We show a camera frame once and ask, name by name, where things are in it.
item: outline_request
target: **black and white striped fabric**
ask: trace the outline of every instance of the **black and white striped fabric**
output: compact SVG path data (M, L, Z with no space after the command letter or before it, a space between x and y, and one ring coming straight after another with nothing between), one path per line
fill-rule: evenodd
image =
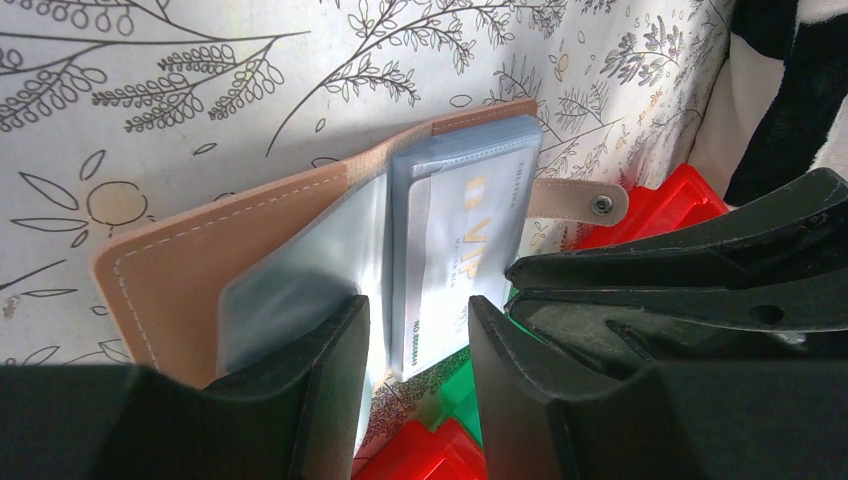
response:
M725 201L848 174L848 0L739 0L689 163Z

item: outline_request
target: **leaf pattern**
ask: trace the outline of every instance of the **leaf pattern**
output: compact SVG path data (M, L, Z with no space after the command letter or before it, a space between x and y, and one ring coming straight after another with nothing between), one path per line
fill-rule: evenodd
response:
M13 5L16 0L5 1ZM124 37L135 31L132 16L138 8L129 0L17 0L17 5L55 22L69 23L79 30L117 31Z
M75 288L45 288L42 290L31 290L29 292L24 292L21 295L26 295L28 297L33 298L48 298L48 297L58 297L60 295L67 295L69 293L76 292Z
M88 225L85 220L76 218L15 218L10 221L41 232L73 232Z
M103 158L106 156L106 150L98 150L91 154L90 157L86 158L84 162L82 162L82 167L80 167L80 180L85 181L91 179L97 170L100 168L100 165L103 163Z
M121 339L108 340L105 342L100 342L100 349L109 358L115 363L130 363L130 357L126 353L124 353L124 342Z
M21 363L22 365L41 365L42 363L50 360L50 357L59 350L58 346L44 347L40 350L36 350L30 356L28 356Z
M607 54L600 73L609 72L608 78L617 74L621 85L634 80L638 75L641 78L640 86L654 86L663 78L668 64L679 66L677 60L683 48L683 32L680 28L674 25L672 33L667 34L662 16L657 16L657 21L651 23L650 28L651 31L643 35L646 39L644 50L639 49L636 34L624 34L618 49Z
M79 210L77 199L59 184L29 173L18 172L18 174L30 187L34 188L47 200L67 210Z
M91 336L92 325L108 325L94 318L108 317L106 307L93 305L89 294L57 288L68 286L57 279L87 279L74 270L85 263L80 257L117 232L116 225L153 221L148 192L167 192L150 205L176 213L279 172L337 162L391 135L391 128L521 98L540 105L538 176L652 184L685 155L729 37L726 0L691 0L673 10L617 0L284 3L282 11L295 17L284 23L310 32L275 32L269 29L279 21L271 19L261 29L240 22L229 29L239 36L225 36L219 23L205 20L209 15L192 18L192 7L206 7L198 0L184 0L182 19L173 9L169 16L167 0L5 0L0 7L20 21L15 31L24 32L0 32L0 132L13 139L4 153L15 165L6 178L15 183L10 191L25 193L21 203L32 206L7 217L6 278L12 280L2 288L27 309L55 304L68 312L62 321L80 322L84 343L69 338L62 357L128 361L111 331ZM218 21L239 12L220 13ZM218 31L192 28L203 26ZM106 163L105 143L93 139L122 128L133 135L125 148L115 144ZM22 150L28 135L51 145ZM275 147L281 150L274 162L251 158L257 141L270 140L262 143L268 155L278 138L285 142ZM216 150L225 141L227 152ZM85 158L78 171L75 158ZM36 166L43 163L58 168ZM218 170L220 178L209 173ZM130 182L140 178L160 183L142 192ZM92 200L111 207L115 192L134 203L97 208ZM587 234L586 227L563 222L540 221L530 230L526 240L536 253ZM41 244L30 245L33 238L50 248L42 253ZM73 261L41 273L66 257ZM0 352L13 348L8 342L0 340ZM52 344L50 337L36 343ZM0 358L21 364L15 358L28 353ZM51 361L54 353L41 355ZM444 378L427 372L381 387L369 448L421 415Z

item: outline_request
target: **gold lettering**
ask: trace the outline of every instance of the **gold lettering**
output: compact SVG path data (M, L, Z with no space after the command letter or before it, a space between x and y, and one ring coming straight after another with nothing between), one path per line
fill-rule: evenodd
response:
M486 185L486 177L477 177L472 178L465 184L465 194L468 195L468 192L474 192L473 197L467 197L465 199L465 209L471 210L472 208L479 207L481 203L483 203L483 186Z
M468 278L473 280L474 277L477 276L477 267L480 266L480 259L478 258L473 263L469 263L467 265L463 265L462 268L459 269L460 273L468 273Z
M483 250L485 250L485 247L480 247L480 248L474 250L473 252L466 253L465 255L462 256L462 261L465 262L465 261L471 260L472 258L476 257L477 255L483 255Z
M482 235L479 235L478 232L482 230L486 225L488 225L489 220L491 219L492 217L486 217L486 219L478 223L476 227L469 230L468 233L465 234L465 243L485 242L486 234L484 233Z

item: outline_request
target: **white stitching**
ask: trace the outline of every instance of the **white stitching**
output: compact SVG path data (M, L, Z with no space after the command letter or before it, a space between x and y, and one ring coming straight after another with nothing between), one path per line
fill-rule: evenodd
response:
M516 111L516 110L525 110L525 109L527 109L527 108L528 108L528 106L527 106L527 105L518 105L518 106L516 106L516 107L506 108L506 109L504 109L504 110L498 110L498 111L496 111L496 112L492 112L492 113L489 113L489 114L487 114L487 115L478 115L478 116L473 116L473 117L470 117L470 118L466 118L465 120L457 120L457 121L452 122L452 123L446 123L446 124L444 124L444 125L439 125L439 126L437 126L437 127L434 127L434 128L433 128L433 133L439 133L439 132L441 132L442 130L444 130L444 129L448 128L448 127L454 127L454 126L456 126L456 125L462 125L463 123L476 122L476 121L482 120L482 119L484 119L484 118L494 117L494 116L496 116L496 115L503 115L504 113L514 112L514 111Z
M297 190L293 190L293 191L291 191L291 192L284 193L284 194L282 194L282 195L279 195L279 196L273 197L273 198L271 198L270 200L265 200L265 201L259 202L259 203L257 203L256 205L253 205L253 206L249 206L249 207L242 208L241 210L237 210L237 211L235 211L235 212L232 212L232 213L230 213L229 215L224 215L223 217L221 217L221 218L219 218L219 219L217 219L217 220L212 220L211 222L206 222L206 223L205 223L205 224L203 224L203 225L199 225L199 226L196 226L196 227L192 227L191 229L186 230L186 231L184 231L184 232L177 233L177 234L176 234L176 235L174 235L174 236L166 237L166 238L162 238L162 239L160 239L160 240L156 240L156 241L154 241L153 243L150 243L150 244L148 244L148 245L145 245L145 246L143 246L143 247L141 247L141 248L139 248L139 249L136 249L136 250L132 250L132 251L126 252L126 253L124 253L121 257L119 257L117 260L115 260L115 263L112 265L112 271L113 271L113 272L115 272L115 277L118 279L118 286L119 286L119 287L121 287L121 294L124 296L124 299L127 301L127 308L129 308L129 309L130 309L130 312L132 312L133 319L135 320L135 325L136 325L136 327L138 328L138 331L139 331L139 332L141 332L141 338L142 338L142 340L144 340L144 344L147 346L147 351L150 353L150 359L151 359L151 360L153 360L153 366L156 368L156 370L159 370L159 362L156 360L156 355L153 353L153 346L150 344L150 340L148 340L148 338L147 338L147 332L145 332L145 331L144 331L144 327L143 327L143 326L142 326L142 324L141 324L141 319L139 319L139 318L138 318L138 312L136 311L135 307L133 307L132 301L130 300L129 292L127 292L126 285L124 284L124 277L121 275L121 272L120 272L120 270L119 270L119 268L118 268L118 267L120 266L120 264L121 264L121 261L122 261L124 258L127 258L127 257L129 257L129 256L131 256L131 255L135 255L136 253L138 253L138 252L140 252L140 251L142 251L142 250L147 250L147 249L149 249L149 248L153 248L153 247L155 247L156 245L162 245L162 244L164 244L164 243L167 243L167 242L171 241L171 240L172 240L172 239L174 239L174 238L179 238L179 237L182 237L182 236L184 236L184 235L186 235L186 234L188 234L188 233L196 232L196 231L200 230L202 227L206 227L206 226L212 225L212 224L214 224L214 223L216 223L216 222L220 222L220 221L222 221L222 220L226 220L226 219L231 218L231 217L234 217L234 216L236 216L236 215L238 215L238 214L240 214L240 213L242 213L242 212L244 212L244 211L252 210L252 209L254 209L254 208L256 208L256 207L261 207L262 205L266 205L266 204L268 204L268 203L270 203L270 202L275 202L275 201L277 201L277 200L279 200L279 199L281 199L281 198L285 198L285 197L288 197L288 196L294 196L294 195L297 195L298 193L303 193L303 192L305 192L306 190L308 190L310 187L317 187L317 186L319 186L319 185L321 185L321 184L323 184L323 183L331 182L331 181L336 180L336 179L338 179L338 178L340 178L340 177L342 177L342 175L336 175L335 177L325 179L325 180L323 180L323 181L321 181L321 182L316 182L316 183L313 183L312 185L307 185L307 186L305 186L305 187L301 187L301 188L299 188L299 189L297 189Z

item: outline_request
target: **card holder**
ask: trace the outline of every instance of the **card holder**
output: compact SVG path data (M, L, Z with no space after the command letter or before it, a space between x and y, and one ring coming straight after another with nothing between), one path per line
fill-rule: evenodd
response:
M391 161L390 365L401 381L468 344L471 295L504 304L543 133L521 115L438 135Z
M249 363L250 356L238 358L232 350L220 352L224 361L220 365L218 362L219 296L228 284L280 246L293 239L309 239L310 232L320 229L323 223L316 219L330 219L334 212L347 207L379 209L378 199L373 194L368 197L369 182L386 181L380 180L381 175L391 156L400 149L436 134L535 113L534 100L521 100L424 122L349 159L257 187L114 238L96 254L92 273L133 360L196 388L207 386L223 371L228 371L227 359L233 361L233 366ZM537 198L537 191L544 192L546 198ZM370 198L365 202L367 207L354 208L360 198L357 194ZM589 202L592 197L587 195L598 194L613 199L616 210L605 216L593 216ZM534 186L529 205L533 216L614 225L626 212L627 195L617 185L557 180ZM362 221L365 215L357 212L353 218L345 217L341 221ZM336 246L333 248L344 249L346 240L334 239ZM372 242L369 247L372 250L362 250L361 254L378 257L378 243ZM383 255L386 248L390 246L384 243ZM307 259L299 261L299 268L308 270ZM345 283L349 279L332 276L336 273L338 270L284 272L298 277L299 283L292 284L292 290L283 294L289 295L288 298L303 292L312 294L317 290L309 288L310 285L319 284L338 295L350 293L353 287ZM374 290L374 295L379 293L376 287L369 288ZM382 302L372 299L372 309L379 308L379 304L385 306L386 302L385 298ZM285 305L278 306L285 311ZM233 304L233 308L245 307ZM317 316L317 322L326 318L320 311L300 313L302 319L310 318L311 314ZM372 322L372 333L381 326L375 323ZM308 330L309 325L303 320L286 328L297 335ZM374 360L375 365L380 363L379 359L369 360ZM376 378L375 370L371 371L370 377Z
M218 300L217 374L240 371L318 327L355 295L371 328L356 444L385 377L391 230L384 171L361 180L291 240L228 284Z

